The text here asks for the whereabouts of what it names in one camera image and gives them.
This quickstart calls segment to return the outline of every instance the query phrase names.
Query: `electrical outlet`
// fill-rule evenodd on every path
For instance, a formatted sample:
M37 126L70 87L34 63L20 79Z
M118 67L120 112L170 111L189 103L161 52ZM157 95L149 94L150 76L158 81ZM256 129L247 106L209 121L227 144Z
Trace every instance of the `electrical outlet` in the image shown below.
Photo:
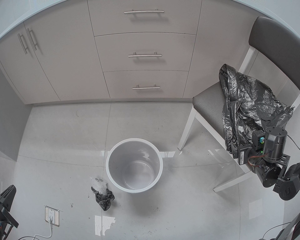
M59 227L59 210L45 206L45 221L49 222L49 218L53 225Z

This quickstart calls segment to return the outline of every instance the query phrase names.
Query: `black trash bag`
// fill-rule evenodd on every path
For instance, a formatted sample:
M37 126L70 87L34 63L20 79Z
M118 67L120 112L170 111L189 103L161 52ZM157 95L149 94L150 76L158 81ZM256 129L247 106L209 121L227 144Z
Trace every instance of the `black trash bag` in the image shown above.
M106 195L103 195L96 191L93 187L91 187L93 193L96 196L96 202L100 205L100 207L104 210L107 211L110 208L110 200L114 200L115 196L113 195L113 192L110 191L108 188L106 189Z
M107 182L101 178L91 178L91 185L91 189L96 197L96 202L104 211L107 211L111 205L110 200L113 201L115 199L113 192L107 188Z
M223 107L223 129L226 149L232 153L236 146L252 143L252 132L270 126L285 127L292 117L294 106L276 99L272 90L261 81L237 72L224 64L219 80L226 98Z

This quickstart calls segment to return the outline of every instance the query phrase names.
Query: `cabinet handle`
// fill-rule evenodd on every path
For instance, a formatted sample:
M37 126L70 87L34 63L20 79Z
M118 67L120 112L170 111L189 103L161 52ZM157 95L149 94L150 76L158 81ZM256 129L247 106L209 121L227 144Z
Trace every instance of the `cabinet handle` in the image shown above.
M164 13L164 10L145 10L145 11L133 11L133 9L131 9L128 12L124 12L124 14L130 14L130 13Z
M27 28L27 35L28 35L28 38L29 38L29 41L30 41L30 43L31 43L31 46L32 46L32 48L33 48L33 50L37 50L37 48L36 48L36 45L38 44L38 43L35 43L34 41L33 41L33 39L32 39L32 36L31 36L31 33L30 32L32 32L32 30L29 30L29 28Z
M137 54L136 52L133 53L133 55L128 55L129 58L140 58L140 57L162 57L161 54L157 54L157 52L154 52L154 54Z
M136 86L136 88L132 88L133 90L136 90L136 89L160 89L160 87L157 87L155 84L154 84L154 87L139 87L139 85Z
M20 35L20 34L18 33L18 38L19 38L19 40L20 40L20 43L21 43L21 45L22 45L22 48L23 48L25 54L27 54L26 49L28 49L28 46L25 48L24 43L23 43L23 40L21 39L21 37L24 37L23 34Z

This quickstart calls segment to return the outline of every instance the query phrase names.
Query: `white countertop edge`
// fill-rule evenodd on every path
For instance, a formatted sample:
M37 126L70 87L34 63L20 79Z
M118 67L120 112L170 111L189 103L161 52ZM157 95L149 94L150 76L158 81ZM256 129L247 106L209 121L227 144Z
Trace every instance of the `white countertop edge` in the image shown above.
M21 17L19 17L17 20L15 20L11 25L9 25L1 34L0 34L0 39L5 35L7 34L11 29L13 29L14 27L16 27L17 25L19 25L20 23L24 22L26 19L30 18L31 16L55 5L55 4L58 4L58 3L61 3L61 2L64 2L66 0L57 0L55 2L52 2L50 3L49 5L47 6L44 6L43 8L41 9L38 9L36 10L35 12L31 12L28 11L27 13L23 14ZM262 14L265 14L267 15L268 17L280 22L282 25L284 25L285 27L287 27L290 31L292 31L298 38L300 38L300 35L290 26L288 25L284 20L282 20L280 17L278 17L275 13L273 13L272 11L270 11L269 9L267 9L266 7L264 8L264 10L254 6L254 5L251 5L247 2L244 2L243 0L233 0L235 2L238 2L238 3L241 3L243 5L246 5L256 11L259 11L261 12Z

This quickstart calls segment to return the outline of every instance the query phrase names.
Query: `chair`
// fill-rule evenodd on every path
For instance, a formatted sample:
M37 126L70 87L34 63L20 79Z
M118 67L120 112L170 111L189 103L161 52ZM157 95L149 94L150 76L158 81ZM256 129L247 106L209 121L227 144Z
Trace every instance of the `chair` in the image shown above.
M249 37L249 45L249 50L239 69L240 73L245 72L246 67L254 55L254 51L258 50L280 68L300 89L300 39L296 35L275 20L260 16L253 24ZM226 149L222 122L224 103L225 96L220 82L217 82L193 97L193 107L178 144L179 150L184 147L195 118L211 133L221 146ZM300 95L293 103L295 108L299 103ZM254 175L248 167L248 164L239 166L244 173L216 186L214 188L215 192L231 187Z

